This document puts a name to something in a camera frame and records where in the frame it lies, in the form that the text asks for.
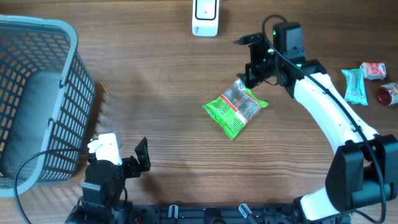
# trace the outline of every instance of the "red packet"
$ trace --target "red packet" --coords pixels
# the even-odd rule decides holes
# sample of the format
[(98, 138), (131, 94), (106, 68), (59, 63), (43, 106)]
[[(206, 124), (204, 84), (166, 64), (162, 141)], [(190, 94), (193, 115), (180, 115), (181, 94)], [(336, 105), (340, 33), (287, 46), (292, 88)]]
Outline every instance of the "red packet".
[(364, 62), (361, 65), (364, 78), (368, 80), (383, 80), (387, 76), (386, 66), (384, 63), (368, 63)]

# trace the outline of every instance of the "wooden table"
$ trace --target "wooden table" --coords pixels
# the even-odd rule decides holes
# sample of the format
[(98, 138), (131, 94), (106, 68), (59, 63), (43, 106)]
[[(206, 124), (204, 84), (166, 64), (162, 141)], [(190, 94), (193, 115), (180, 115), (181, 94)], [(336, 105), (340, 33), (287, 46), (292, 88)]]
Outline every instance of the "wooden table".
[[(61, 19), (76, 29), (78, 51), (97, 92), (86, 138), (119, 131), (123, 157), (148, 138), (152, 169), (126, 182), (135, 204), (260, 205), (291, 202), (324, 186), (330, 145), (284, 88), (263, 84), (254, 90), (270, 105), (235, 140), (201, 107), (244, 71), (249, 49), (233, 41), (259, 32), (269, 14), (301, 23), (307, 57), (321, 61), (342, 95), (346, 80), (340, 69), (385, 62), (388, 80), (366, 81), (369, 106), (353, 108), (381, 134), (398, 136), (398, 108), (376, 100), (380, 85), (398, 80), (394, 0), (221, 1), (215, 38), (192, 35), (191, 0), (43, 2), (53, 3), (0, 4), (0, 13)], [(63, 223), (82, 194), (84, 170), (83, 162), (66, 184), (24, 194), (29, 218)], [(398, 200), (387, 205), (386, 223), (396, 223)], [(378, 218), (380, 205), (363, 210)], [(0, 222), (22, 222), (13, 198), (0, 199)], [(367, 222), (355, 215), (353, 223)]]

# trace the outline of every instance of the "red can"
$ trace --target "red can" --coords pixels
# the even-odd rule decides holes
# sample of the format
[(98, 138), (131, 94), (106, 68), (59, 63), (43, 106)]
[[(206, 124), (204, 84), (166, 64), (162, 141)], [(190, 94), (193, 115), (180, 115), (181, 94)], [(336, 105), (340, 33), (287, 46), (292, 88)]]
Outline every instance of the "red can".
[(385, 106), (398, 103), (398, 82), (380, 86), (377, 96), (380, 103)]

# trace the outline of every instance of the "plastic packet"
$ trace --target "plastic packet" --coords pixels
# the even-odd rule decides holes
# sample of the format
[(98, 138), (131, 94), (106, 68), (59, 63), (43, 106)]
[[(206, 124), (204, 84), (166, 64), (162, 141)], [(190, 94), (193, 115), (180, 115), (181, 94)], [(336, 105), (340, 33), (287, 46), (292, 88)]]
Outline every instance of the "plastic packet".
[(368, 80), (383, 80), (387, 76), (386, 66), (384, 63), (364, 62), (361, 65), (361, 69), (364, 73), (364, 78), (367, 78)]
[(268, 103), (258, 100), (240, 79), (217, 100), (203, 105), (231, 139), (234, 139), (260, 109), (266, 106)]
[(342, 70), (347, 80), (347, 90), (344, 100), (352, 104), (362, 104), (367, 106), (363, 71), (361, 69)]

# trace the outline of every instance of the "blue packet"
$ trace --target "blue packet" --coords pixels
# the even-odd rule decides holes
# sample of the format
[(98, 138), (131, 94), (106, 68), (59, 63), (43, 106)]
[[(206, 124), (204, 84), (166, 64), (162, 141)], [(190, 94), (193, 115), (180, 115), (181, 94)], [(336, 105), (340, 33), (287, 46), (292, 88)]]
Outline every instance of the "blue packet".
[(347, 90), (344, 100), (352, 104), (368, 105), (365, 92), (363, 71), (361, 69), (342, 70), (347, 80)]

